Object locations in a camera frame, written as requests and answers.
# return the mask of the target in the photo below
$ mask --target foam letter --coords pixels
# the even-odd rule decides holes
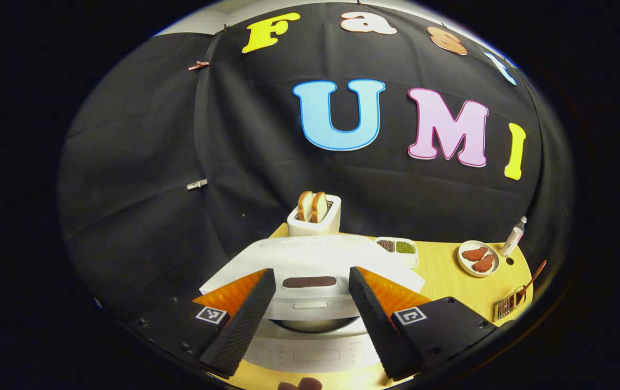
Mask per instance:
[[[247,46],[243,47],[243,53],[249,53],[256,49],[262,49],[263,47],[269,47],[275,44],[278,42],[278,38],[272,38],[271,33],[276,33],[276,35],[285,33],[288,31],[288,22],[286,22],[286,20],[298,19],[300,19],[300,15],[296,12],[291,12],[248,25],[247,29],[250,30],[250,41],[247,43]]]
[[[346,12],[342,14],[341,17],[345,19],[341,22],[341,27],[344,30],[357,33],[369,33],[374,31],[386,35],[396,34],[396,29],[391,27],[389,22],[380,15],[371,14],[369,12]]]
[[[440,30],[437,27],[428,27],[428,32],[434,44],[442,49],[461,55],[466,55],[468,53],[466,48],[461,45],[461,40],[453,33]]]
[[[349,89],[357,94],[360,121],[352,131],[338,131],[331,124],[329,95],[336,91],[331,81],[310,81],[298,84],[293,94],[300,98],[300,116],[305,137],[315,146],[330,151],[353,151],[365,148],[380,131],[379,94],[384,82],[352,80]]]
[[[483,53],[483,54],[485,54],[486,57],[488,57],[489,59],[493,60],[493,63],[495,64],[496,67],[498,67],[498,69],[500,70],[500,73],[502,73],[502,75],[507,79],[507,81],[511,82],[513,86],[517,85],[517,81],[513,79],[509,73],[507,73],[507,67],[505,66],[505,64],[500,62],[500,60],[497,59],[495,55],[492,55],[490,53]]]
[[[464,138],[464,150],[456,158],[468,166],[485,166],[485,119],[488,108],[468,100],[461,107],[459,116],[453,119],[440,94],[430,89],[412,88],[408,96],[418,106],[418,134],[416,143],[408,148],[413,158],[433,160],[438,149],[433,145],[435,134],[445,160],[452,158]]]
[[[522,155],[524,154],[526,132],[518,124],[510,123],[510,133],[512,133],[512,151],[510,152],[510,163],[505,166],[505,176],[519,180],[522,177]]]

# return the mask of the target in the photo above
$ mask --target yellow table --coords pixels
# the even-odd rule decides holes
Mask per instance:
[[[284,223],[269,238],[287,236],[288,225]],[[459,260],[456,259],[460,243],[414,242],[418,247],[419,263],[413,270],[426,280],[421,294],[433,301],[453,296],[491,322],[493,321],[493,303],[505,298],[517,287],[531,280],[531,272],[519,247],[516,247],[510,254],[510,257],[514,259],[513,265],[502,261],[500,269],[494,274],[475,277],[461,269]],[[502,244],[488,245],[499,251],[502,249]],[[532,299],[533,286],[530,286],[527,290],[526,302],[504,319],[494,322],[495,325],[500,326],[509,320],[516,319],[524,313]],[[394,382],[387,379],[381,363],[335,373],[286,373],[255,366],[243,360],[236,374],[229,380],[216,378],[250,390],[276,390],[280,382],[297,385],[303,377],[317,378],[326,390],[356,390],[357,388],[382,390],[394,385]]]

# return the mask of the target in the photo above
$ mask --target white wall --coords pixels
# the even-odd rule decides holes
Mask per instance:
[[[215,34],[220,30],[223,30],[223,25],[238,24],[244,20],[248,20],[251,17],[260,15],[266,12],[272,12],[281,8],[294,7],[294,5],[310,4],[310,3],[347,3],[348,0],[223,0],[216,4],[209,5],[198,12],[182,18],[178,22],[170,25],[168,28],[162,30],[156,35],[172,34],[172,33],[204,33]],[[437,24],[443,24],[452,31],[468,37],[474,42],[480,44],[486,49],[490,50],[498,57],[507,60],[512,64],[507,57],[503,56],[496,49],[491,47],[490,44],[484,42],[480,38],[476,37],[472,32],[464,29],[461,25],[458,25],[453,20],[443,15],[438,15],[435,12],[424,8],[423,5],[418,3],[412,3],[407,0],[361,0],[363,4],[377,5],[377,7],[391,8],[402,12],[407,12],[417,17],[429,20]]]

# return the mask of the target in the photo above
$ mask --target blue letter u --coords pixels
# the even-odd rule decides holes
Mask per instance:
[[[307,139],[330,151],[353,151],[365,148],[380,131],[379,94],[386,87],[377,80],[352,80],[349,89],[357,94],[360,121],[352,131],[338,131],[331,124],[329,95],[336,91],[331,81],[298,84],[293,94],[300,98],[300,117]]]

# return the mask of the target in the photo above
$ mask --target white bottle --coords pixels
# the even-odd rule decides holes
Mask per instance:
[[[503,245],[502,250],[500,250],[500,254],[503,257],[509,256],[512,253],[512,250],[514,250],[517,244],[519,244],[519,240],[521,240],[524,235],[524,224],[526,224],[526,217],[522,217],[522,222],[516,224],[512,229],[505,245]]]

